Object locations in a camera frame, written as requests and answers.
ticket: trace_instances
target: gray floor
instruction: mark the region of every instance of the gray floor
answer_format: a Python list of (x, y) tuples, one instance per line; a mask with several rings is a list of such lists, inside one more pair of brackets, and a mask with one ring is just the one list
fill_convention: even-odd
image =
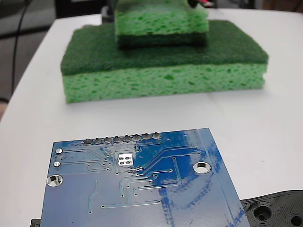
[[(220, 8), (238, 8), (237, 4), (229, 0), (218, 0)], [(17, 29), (18, 20), (22, 7), (15, 7), (16, 12), (12, 15), (8, 8), (0, 8), (0, 35)], [(35, 0), (32, 2), (26, 16), (22, 29), (51, 25), (55, 20), (55, 9), (53, 0)], [(38, 46), (42, 42), (46, 32), (22, 35), (19, 38), (17, 60), (16, 60), (16, 83), (20, 81), (27, 65), (32, 59)], [(15, 38), (0, 39), (0, 97), (10, 99), (11, 97), (11, 73), (12, 58)]]

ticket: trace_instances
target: sponge stack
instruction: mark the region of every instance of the sponge stack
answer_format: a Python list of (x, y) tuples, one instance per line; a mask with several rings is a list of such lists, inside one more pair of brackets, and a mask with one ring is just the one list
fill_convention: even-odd
[[(139, 7), (136, 3), (140, 2), (149, 5)], [(202, 25), (189, 19), (191, 13), (178, 17), (174, 10), (183, 0), (166, 1), (168, 7), (175, 7), (171, 10), (175, 14), (167, 17), (170, 22), (188, 22), (187, 26), (175, 26), (180, 33), (170, 34), (174, 26), (161, 27), (165, 25), (163, 18), (147, 26), (152, 21), (147, 12), (156, 7), (166, 10), (161, 2), (165, 0), (120, 0), (115, 25), (74, 32), (61, 64), (67, 103), (262, 88), (268, 55), (251, 37), (229, 21), (205, 22), (207, 13), (203, 8), (187, 6), (184, 10), (200, 12)], [(163, 13), (154, 19), (160, 17), (166, 16)], [(193, 34), (205, 35), (203, 31), (208, 29), (207, 45), (206, 39), (192, 42), (196, 41)]]

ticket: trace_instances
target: black cable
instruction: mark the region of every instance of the black cable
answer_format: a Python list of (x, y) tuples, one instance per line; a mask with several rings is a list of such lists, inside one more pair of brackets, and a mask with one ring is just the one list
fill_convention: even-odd
[(294, 12), (296, 12), (296, 11), (298, 11), (298, 9), (300, 8), (300, 6), (302, 5), (302, 3), (303, 3), (303, 0), (299, 0), (298, 1), (298, 4), (295, 6), (295, 8), (294, 8)]
[(9, 103), (9, 100), (6, 98), (0, 98), (0, 103)]
[(20, 20), (19, 20), (19, 25), (18, 29), (16, 32), (16, 38), (15, 38), (15, 45), (14, 45), (14, 53), (13, 53), (13, 67), (12, 67), (12, 76), (11, 76), (11, 95), (13, 95), (15, 91), (15, 74), (16, 74), (16, 55), (17, 55), (17, 47), (18, 47), (18, 39), (21, 31), (21, 25), (23, 21), (23, 17), (27, 11), (28, 6), (30, 5), (32, 1), (30, 0), (25, 0), (25, 6), (23, 8)]

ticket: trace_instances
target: black plastic piece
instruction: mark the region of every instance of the black plastic piece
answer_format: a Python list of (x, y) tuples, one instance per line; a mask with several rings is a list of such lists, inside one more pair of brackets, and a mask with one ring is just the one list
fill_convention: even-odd
[(199, 2), (197, 0), (187, 0), (191, 8), (196, 8)]
[[(303, 227), (303, 191), (278, 192), (241, 203), (251, 227)], [(30, 227), (40, 227), (40, 219), (33, 219)]]
[(41, 219), (32, 219), (30, 227), (40, 227)]

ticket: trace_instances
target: stacked sponges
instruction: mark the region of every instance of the stacked sponges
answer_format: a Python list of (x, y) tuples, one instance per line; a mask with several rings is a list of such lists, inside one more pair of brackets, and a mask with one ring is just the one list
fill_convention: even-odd
[[(132, 2), (133, 5), (123, 8), (126, 12), (123, 14), (120, 4), (126, 2)], [(149, 7), (134, 7), (136, 2), (139, 4), (141, 1), (119, 1), (116, 8), (116, 25), (103, 24), (75, 31), (61, 65), (68, 103), (262, 88), (268, 55), (233, 23), (209, 21), (209, 26), (196, 26), (195, 28), (204, 29), (209, 27), (208, 42), (205, 45), (205, 40), (200, 40), (199, 45), (197, 42), (192, 45), (189, 37), (194, 33), (189, 31), (193, 30), (167, 35), (168, 29), (164, 27), (163, 34), (147, 34), (142, 32), (144, 29), (139, 29), (144, 26), (138, 26), (137, 32), (132, 32), (131, 24), (126, 20), (119, 22), (123, 15), (127, 15), (133, 21), (137, 19), (138, 23), (141, 23), (142, 19), (139, 19), (139, 14), (134, 9), (146, 9), (149, 12)], [(171, 2), (167, 4), (171, 6), (178, 0)], [(204, 10), (201, 10), (201, 18), (205, 15)], [(121, 29), (123, 26), (120, 26), (122, 23), (126, 28), (124, 30)], [(183, 42), (187, 43), (186, 45), (181, 45), (182, 38), (169, 42), (174, 35), (187, 36), (189, 41)], [(156, 42), (162, 39), (161, 36), (164, 40), (162, 43), (159, 41), (157, 45), (149, 46), (153, 40)], [(148, 47), (131, 48), (133, 45)]]

